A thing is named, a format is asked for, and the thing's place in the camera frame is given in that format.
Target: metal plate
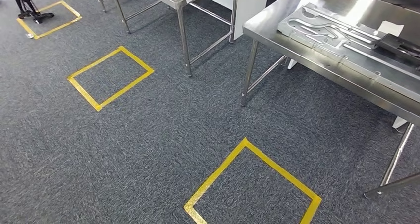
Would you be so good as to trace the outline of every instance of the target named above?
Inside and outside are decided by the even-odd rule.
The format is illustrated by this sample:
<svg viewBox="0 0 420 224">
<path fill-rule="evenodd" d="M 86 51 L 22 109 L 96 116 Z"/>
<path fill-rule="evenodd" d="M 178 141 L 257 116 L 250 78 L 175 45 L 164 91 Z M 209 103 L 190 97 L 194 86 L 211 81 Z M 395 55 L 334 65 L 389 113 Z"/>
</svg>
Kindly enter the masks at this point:
<svg viewBox="0 0 420 224">
<path fill-rule="evenodd" d="M 286 17 L 278 30 L 291 39 L 420 102 L 420 72 L 375 49 L 384 33 L 342 22 L 340 15 L 309 3 Z"/>
</svg>

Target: yellow floor tape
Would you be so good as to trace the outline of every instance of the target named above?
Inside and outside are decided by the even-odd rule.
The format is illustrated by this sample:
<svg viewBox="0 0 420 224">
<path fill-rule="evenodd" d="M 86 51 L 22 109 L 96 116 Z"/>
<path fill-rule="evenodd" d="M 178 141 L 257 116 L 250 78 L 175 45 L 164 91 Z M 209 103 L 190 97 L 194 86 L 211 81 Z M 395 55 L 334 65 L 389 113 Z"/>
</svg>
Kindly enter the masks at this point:
<svg viewBox="0 0 420 224">
<path fill-rule="evenodd" d="M 222 162 L 219 168 L 210 175 L 210 177 L 201 185 L 201 187 L 194 193 L 194 195 L 188 200 L 188 202 L 184 205 L 185 211 L 194 219 L 194 221 L 198 224 L 206 224 L 206 220 L 201 217 L 201 215 L 194 209 L 194 205 L 197 201 L 202 197 L 202 195 L 208 190 L 208 188 L 214 183 L 214 181 L 223 173 L 223 171 L 230 165 L 230 163 L 235 159 L 235 157 L 242 151 L 244 148 L 250 149 L 254 154 L 260 157 L 263 161 L 265 161 L 268 165 L 270 165 L 273 169 L 275 169 L 280 175 L 282 175 L 286 180 L 291 182 L 297 188 L 299 188 L 303 193 L 305 193 L 308 197 L 312 199 L 311 204 L 309 205 L 308 209 L 306 210 L 304 216 L 301 219 L 301 224 L 308 224 L 311 222 L 312 217 L 315 215 L 318 206 L 321 203 L 321 198 L 312 192 L 309 188 L 307 188 L 303 183 L 301 183 L 297 178 L 293 177 L 289 172 L 279 166 L 276 162 L 274 162 L 270 157 L 265 155 L 262 151 L 260 151 L 257 147 L 251 144 L 247 138 L 244 138 L 238 146 L 233 149 L 233 151 L 226 157 L 226 159 Z"/>
</svg>

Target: floor marking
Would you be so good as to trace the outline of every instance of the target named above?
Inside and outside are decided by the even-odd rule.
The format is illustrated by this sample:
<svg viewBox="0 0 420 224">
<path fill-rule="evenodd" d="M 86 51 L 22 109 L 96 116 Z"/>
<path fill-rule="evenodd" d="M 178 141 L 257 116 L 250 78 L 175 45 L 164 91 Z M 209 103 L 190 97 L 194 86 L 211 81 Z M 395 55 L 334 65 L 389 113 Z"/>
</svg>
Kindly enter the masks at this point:
<svg viewBox="0 0 420 224">
<path fill-rule="evenodd" d="M 64 7 L 66 7 L 71 13 L 73 13 L 75 16 L 76 16 L 76 18 L 75 19 L 73 19 L 73 20 L 71 20 L 70 22 L 66 22 L 66 23 L 64 23 L 63 25 L 61 25 L 61 26 L 58 26 L 58 27 L 56 27 L 56 28 L 53 28 L 53 29 L 51 29 L 51 30 L 49 30 L 49 31 L 47 31 L 47 32 L 44 32 L 44 33 L 42 33 L 42 34 L 40 34 L 40 35 L 37 35 L 37 34 L 35 34 L 35 32 L 31 29 L 31 28 L 29 28 L 29 26 L 24 22 L 24 20 L 22 20 L 22 19 L 17 19 L 17 22 L 28 32 L 28 33 L 30 33 L 30 34 L 32 34 L 33 36 L 34 36 L 34 39 L 39 39 L 39 38 L 41 38 L 41 37 L 44 37 L 44 36 L 46 36 L 46 35 L 48 35 L 48 34 L 51 34 L 51 33 L 53 33 L 53 32 L 55 32 L 55 31 L 58 31 L 58 30 L 60 30 L 60 29 L 62 29 L 62 28 L 64 28 L 64 27 L 66 27 L 66 26 L 68 26 L 68 25 L 70 25 L 70 24 L 72 24 L 72 23 L 75 23 L 75 22 L 77 22 L 77 21 L 79 21 L 80 19 L 82 19 L 82 16 L 76 11 L 76 10 L 74 10 L 72 7 L 70 7 L 70 5 L 68 5 L 66 2 L 64 2 L 64 1 L 59 1 L 59 2 L 56 2 L 56 3 L 53 3 L 53 4 L 51 4 L 51 5 L 49 5 L 49 6 L 46 6 L 46 7 L 43 7 L 43 8 L 41 8 L 41 9 L 39 9 L 39 12 L 41 12 L 41 11 L 44 11 L 44 10 L 47 10 L 47 9 L 49 9 L 49 8 L 51 8 L 51 7 L 54 7 L 54 6 L 57 6 L 57 5 L 59 5 L 59 4 L 61 4 L 61 5 L 63 5 Z"/>
<path fill-rule="evenodd" d="M 80 75 L 83 72 L 86 72 L 87 70 L 93 68 L 94 66 L 100 64 L 101 62 L 104 62 L 105 60 L 109 59 L 110 57 L 114 56 L 118 52 L 125 53 L 128 57 L 130 57 L 132 60 L 134 60 L 139 66 L 141 66 L 143 69 L 146 70 L 146 73 L 144 73 L 139 78 L 135 79 L 133 82 L 122 88 L 120 91 L 116 92 L 114 95 L 112 95 L 110 98 L 103 101 L 101 104 L 95 101 L 92 96 L 76 81 L 75 77 Z M 80 69 L 79 71 L 73 73 L 68 77 L 68 81 L 79 91 L 79 93 L 96 109 L 96 111 L 100 111 L 103 107 L 108 105 L 110 102 L 114 101 L 116 98 L 121 96 L 123 93 L 127 92 L 129 89 L 131 89 L 134 85 L 138 84 L 140 81 L 148 77 L 154 72 L 152 68 L 150 68 L 148 65 L 146 65 L 143 61 L 141 61 L 138 57 L 136 57 L 134 54 L 129 52 L 125 47 L 119 46 L 116 50 L 113 52 L 105 55 L 101 59 L 93 62 L 92 64 Z"/>
<path fill-rule="evenodd" d="M 273 169 L 275 169 L 280 175 L 282 175 L 286 180 L 291 182 L 297 188 L 299 188 L 303 193 L 305 193 L 308 197 L 312 199 L 311 204 L 309 205 L 308 209 L 306 210 L 304 216 L 301 219 L 301 224 L 308 224 L 311 222 L 312 217 L 315 215 L 318 206 L 320 205 L 322 199 L 315 194 L 312 190 L 306 187 L 303 183 L 301 183 L 297 178 L 293 177 L 289 172 L 279 166 L 276 162 L 274 162 L 270 157 L 260 151 L 257 147 L 251 144 L 247 138 L 245 137 L 238 146 L 233 149 L 233 151 L 226 157 L 226 159 L 222 162 L 219 168 L 208 177 L 208 179 L 201 185 L 201 187 L 194 193 L 194 195 L 188 200 L 188 202 L 184 205 L 185 211 L 192 217 L 192 219 L 198 224 L 207 224 L 206 220 L 201 217 L 201 215 L 194 209 L 194 205 L 197 201 L 202 197 L 202 195 L 208 190 L 208 188 L 216 181 L 216 179 L 223 173 L 223 171 L 230 165 L 230 163 L 235 159 L 235 157 L 242 151 L 244 148 L 250 149 L 254 154 L 256 154 L 260 159 L 270 165 Z"/>
</svg>

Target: metal frame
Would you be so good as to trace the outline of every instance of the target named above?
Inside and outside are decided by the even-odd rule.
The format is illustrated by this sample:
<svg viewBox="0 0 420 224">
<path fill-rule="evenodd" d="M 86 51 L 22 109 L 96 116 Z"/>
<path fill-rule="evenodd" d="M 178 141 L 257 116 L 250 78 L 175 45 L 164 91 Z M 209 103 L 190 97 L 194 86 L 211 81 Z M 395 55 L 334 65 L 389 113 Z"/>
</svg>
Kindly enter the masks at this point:
<svg viewBox="0 0 420 224">
<path fill-rule="evenodd" d="M 103 9 L 102 9 L 102 11 L 103 11 L 103 12 L 106 12 L 106 8 L 105 8 L 105 6 L 104 6 L 103 1 L 104 1 L 104 0 L 98 0 L 98 2 L 101 4 L 101 6 L 102 6 L 102 8 L 103 8 Z M 126 32 L 127 32 L 127 33 L 131 33 L 130 28 L 128 27 L 128 23 L 127 23 L 127 21 L 128 21 L 128 20 L 130 20 L 130 19 L 132 19 L 132 18 L 134 18 L 134 17 L 136 17 L 136 16 L 140 15 L 141 13 L 143 13 L 143 12 L 145 12 L 145 11 L 149 10 L 150 8 L 152 8 L 152 7 L 156 6 L 156 5 L 158 5 L 158 4 L 160 3 L 160 1 L 156 1 L 156 2 L 154 2 L 154 3 L 152 3 L 152 4 L 150 4 L 149 6 L 147 6 L 147 7 L 143 8 L 142 10 L 140 10 L 140 11 L 138 11 L 138 12 L 135 12 L 135 13 L 133 13 L 133 14 L 129 15 L 128 17 L 125 17 L 125 16 L 124 16 L 124 12 L 122 11 L 121 5 L 119 4 L 119 1 L 118 1 L 118 0 L 114 0 L 114 2 L 115 2 L 115 5 L 117 6 L 117 8 L 118 8 L 118 10 L 119 10 L 119 13 L 120 13 L 120 15 L 121 15 L 121 21 L 122 21 L 122 23 L 124 23 L 125 28 L 126 28 Z"/>
<path fill-rule="evenodd" d="M 364 196 L 366 198 L 377 197 L 385 192 L 390 192 L 395 189 L 399 189 L 413 183 L 417 183 L 417 184 L 420 183 L 420 173 L 389 183 L 389 180 L 391 179 L 391 175 L 394 172 L 395 167 L 397 166 L 398 159 L 400 158 L 403 152 L 403 149 L 407 143 L 407 140 L 413 128 L 414 128 L 414 125 L 412 123 L 409 123 L 403 137 L 401 138 L 400 144 L 398 145 L 398 149 L 395 151 L 394 157 L 392 157 L 392 160 L 388 166 L 388 169 L 385 172 L 385 175 L 382 179 L 380 186 L 371 191 L 365 192 Z"/>
<path fill-rule="evenodd" d="M 103 0 L 98 0 L 98 2 L 100 2 L 103 11 L 106 12 L 105 6 L 102 2 Z M 126 31 L 127 33 L 130 33 L 130 28 L 128 27 L 127 21 L 140 15 L 141 13 L 149 10 L 150 8 L 158 5 L 160 3 L 160 1 L 157 1 L 155 3 L 150 4 L 149 6 L 145 7 L 144 9 L 133 13 L 132 15 L 125 17 L 124 13 L 121 9 L 121 5 L 119 3 L 118 0 L 114 0 L 120 14 L 121 14 L 121 18 L 122 18 L 122 22 L 124 23 L 125 27 L 126 27 Z M 230 26 L 230 30 L 227 34 L 225 34 L 224 36 L 222 36 L 220 39 L 218 39 L 216 42 L 214 42 L 213 44 L 211 44 L 209 47 L 207 47 L 206 49 L 204 49 L 204 51 L 200 52 L 197 56 L 195 56 L 194 58 L 190 59 L 190 55 L 188 52 L 188 45 L 187 45 L 187 37 L 185 34 L 185 26 L 184 26 L 184 13 L 183 13 L 183 7 L 179 7 L 178 9 L 176 9 L 177 14 L 178 14 L 178 22 L 179 22 L 179 29 L 181 32 L 181 42 L 182 42 L 182 50 L 183 50 L 183 54 L 184 54 L 184 64 L 185 64 L 185 68 L 187 71 L 187 75 L 189 77 L 192 76 L 191 73 L 191 64 L 193 64 L 194 62 L 196 62 L 198 59 L 200 59 L 202 56 L 204 56 L 207 52 L 209 52 L 211 49 L 213 49 L 214 47 L 216 47 L 217 45 L 219 45 L 223 40 L 225 40 L 226 38 L 229 38 L 229 42 L 233 43 L 234 42 L 234 34 L 235 34 L 235 18 L 236 18 L 236 11 L 237 11 L 237 6 L 238 6 L 238 0 L 233 0 L 233 8 L 232 8 L 232 14 L 231 14 L 231 21 L 229 22 L 228 20 L 222 18 L 221 16 L 205 9 L 202 8 L 194 3 L 189 3 L 187 5 L 191 5 L 192 7 L 206 13 L 207 15 L 210 15 L 214 18 L 216 18 L 217 20 L 226 23 L 227 25 Z"/>
<path fill-rule="evenodd" d="M 264 72 L 258 79 L 256 79 L 255 82 L 253 82 L 251 85 L 251 75 L 252 70 L 254 69 L 254 62 L 255 62 L 255 56 L 257 54 L 257 48 L 258 48 L 258 41 L 253 40 L 252 41 L 252 47 L 251 47 L 251 53 L 248 61 L 247 66 L 247 72 L 245 75 L 245 83 L 242 87 L 241 92 L 241 105 L 245 106 L 247 102 L 247 94 L 255 88 L 257 84 L 259 84 L 268 74 L 270 74 L 279 64 L 284 62 L 287 59 L 287 56 L 282 56 L 276 63 L 274 63 L 266 72 Z"/>
<path fill-rule="evenodd" d="M 283 61 L 285 61 L 287 59 L 286 56 L 282 56 L 276 63 L 274 63 L 266 72 L 264 72 L 264 74 L 262 74 L 255 82 L 253 82 L 251 85 L 251 75 L 252 75 L 252 70 L 254 69 L 254 63 L 255 63 L 255 56 L 257 54 L 257 48 L 258 48 L 258 41 L 257 40 L 253 40 L 252 42 L 252 47 L 251 47 L 251 52 L 250 52 L 250 57 L 249 57 L 249 61 L 248 61 L 248 66 L 247 66 L 247 71 L 246 71 L 246 75 L 245 75 L 245 82 L 244 85 L 242 87 L 242 93 L 241 93 L 241 102 L 240 104 L 242 106 L 246 105 L 247 102 L 247 94 L 255 88 L 255 86 L 257 84 L 259 84 L 268 74 L 270 74 L 270 72 L 272 72 L 279 64 L 281 64 Z M 366 198 L 373 198 L 376 197 L 378 195 L 381 195 L 385 192 L 390 192 L 393 191 L 395 189 L 398 188 L 402 188 L 405 187 L 407 185 L 413 184 L 413 183 L 420 183 L 420 173 L 414 174 L 412 176 L 397 180 L 393 183 L 389 183 L 389 180 L 391 179 L 391 175 L 394 172 L 394 169 L 397 165 L 398 159 L 400 158 L 403 149 L 408 141 L 408 138 L 412 132 L 414 128 L 414 125 L 412 123 L 409 123 L 403 137 L 401 138 L 400 144 L 398 145 L 398 149 L 394 154 L 394 157 L 392 158 L 388 169 L 383 177 L 383 180 L 380 184 L 380 186 L 378 188 L 375 188 L 373 190 L 370 190 L 368 192 L 364 193 L 364 196 Z"/>
</svg>

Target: black device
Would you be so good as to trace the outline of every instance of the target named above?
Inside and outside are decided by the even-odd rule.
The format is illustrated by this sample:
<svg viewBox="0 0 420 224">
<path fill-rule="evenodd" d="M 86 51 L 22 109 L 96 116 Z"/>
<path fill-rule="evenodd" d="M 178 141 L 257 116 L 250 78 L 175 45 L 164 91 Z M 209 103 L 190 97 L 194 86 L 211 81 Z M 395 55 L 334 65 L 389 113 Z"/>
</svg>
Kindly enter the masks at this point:
<svg viewBox="0 0 420 224">
<path fill-rule="evenodd" d="M 39 11 L 38 11 L 38 9 L 37 9 L 37 7 L 35 6 L 35 4 L 34 4 L 34 2 L 32 1 L 32 0 L 28 0 L 28 2 L 32 5 L 32 8 L 34 9 L 33 11 L 31 11 L 31 10 L 28 10 L 28 8 L 27 8 L 27 6 L 28 7 L 31 7 L 29 4 L 28 4 L 28 2 L 26 1 L 26 0 L 20 0 L 20 2 L 21 2 L 21 4 L 22 4 L 22 6 L 23 6 L 23 9 L 24 9 L 24 13 L 21 13 L 21 14 L 19 14 L 19 18 L 20 19 L 24 19 L 25 17 L 32 17 L 33 18 L 33 20 L 34 20 L 34 22 L 36 23 L 36 24 L 41 24 L 42 23 L 42 21 L 45 19 L 45 18 L 52 18 L 52 17 L 54 17 L 55 15 L 53 14 L 53 13 L 51 13 L 51 12 L 49 12 L 49 13 L 40 13 Z"/>
<path fill-rule="evenodd" d="M 32 0 L 15 0 L 20 9 L 18 17 L 24 19 L 25 17 L 32 17 L 34 22 L 41 24 L 45 18 L 54 17 L 53 13 L 40 13 Z"/>
<path fill-rule="evenodd" d="M 392 34 L 386 34 L 376 44 L 407 61 L 404 64 L 414 66 L 416 70 L 420 70 L 420 46 Z"/>
</svg>

